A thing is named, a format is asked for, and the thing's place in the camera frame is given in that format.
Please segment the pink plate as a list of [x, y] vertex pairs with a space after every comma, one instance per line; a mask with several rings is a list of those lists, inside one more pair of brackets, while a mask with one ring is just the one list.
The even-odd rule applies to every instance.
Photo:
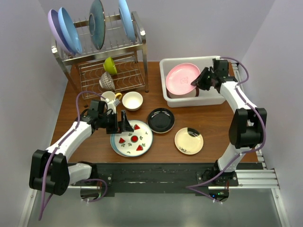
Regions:
[[191, 83], [200, 75], [200, 69], [192, 63], [175, 66], [166, 76], [167, 90], [174, 95], [185, 95], [196, 88]]

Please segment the red rimmed beige plate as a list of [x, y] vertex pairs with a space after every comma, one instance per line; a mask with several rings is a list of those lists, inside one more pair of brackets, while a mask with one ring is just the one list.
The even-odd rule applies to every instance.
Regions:
[[199, 96], [199, 89], [198, 88], [195, 88], [191, 92], [189, 92], [187, 94], [184, 94], [184, 95], [175, 95], [175, 94], [172, 94], [167, 89], [166, 89], [166, 91], [167, 91], [167, 96], [169, 98], [172, 98], [172, 99], [175, 99], [175, 98], [188, 98], [188, 97], [197, 97], [197, 96]]

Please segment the watermelon pattern plate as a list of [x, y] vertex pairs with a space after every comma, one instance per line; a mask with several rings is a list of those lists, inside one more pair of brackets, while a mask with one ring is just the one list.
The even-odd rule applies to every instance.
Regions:
[[130, 125], [134, 132], [128, 132], [128, 149], [129, 157], [138, 157], [148, 151], [153, 142], [153, 133], [150, 127], [139, 120], [130, 120]]

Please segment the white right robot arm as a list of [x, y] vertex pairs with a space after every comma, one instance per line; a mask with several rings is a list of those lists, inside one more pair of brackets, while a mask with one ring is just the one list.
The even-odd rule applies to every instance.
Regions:
[[213, 66], [204, 68], [191, 83], [201, 90], [214, 87], [233, 111], [230, 143], [212, 169], [203, 173], [203, 182], [197, 186], [223, 185], [228, 177], [232, 177], [245, 154], [260, 150], [266, 141], [267, 111], [253, 104], [241, 90], [242, 82], [229, 75], [229, 60], [229, 57], [213, 58]]

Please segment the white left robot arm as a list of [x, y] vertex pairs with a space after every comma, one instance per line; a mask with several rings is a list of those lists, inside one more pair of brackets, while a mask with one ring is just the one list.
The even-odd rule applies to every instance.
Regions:
[[46, 150], [38, 149], [33, 153], [29, 187], [62, 195], [69, 185], [79, 181], [94, 185], [98, 181], [95, 164], [79, 162], [69, 166], [68, 160], [80, 144], [99, 128], [106, 129], [107, 134], [134, 131], [125, 111], [121, 111], [121, 120], [118, 121], [114, 105], [92, 100], [90, 107], [76, 118], [71, 128], [56, 143]]

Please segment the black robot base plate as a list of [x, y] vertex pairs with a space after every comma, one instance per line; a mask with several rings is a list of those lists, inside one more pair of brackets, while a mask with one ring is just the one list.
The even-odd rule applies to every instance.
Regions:
[[99, 163], [93, 180], [75, 186], [101, 189], [107, 196], [117, 193], [189, 194], [202, 196], [210, 186], [237, 186], [234, 171], [221, 173], [217, 163]]

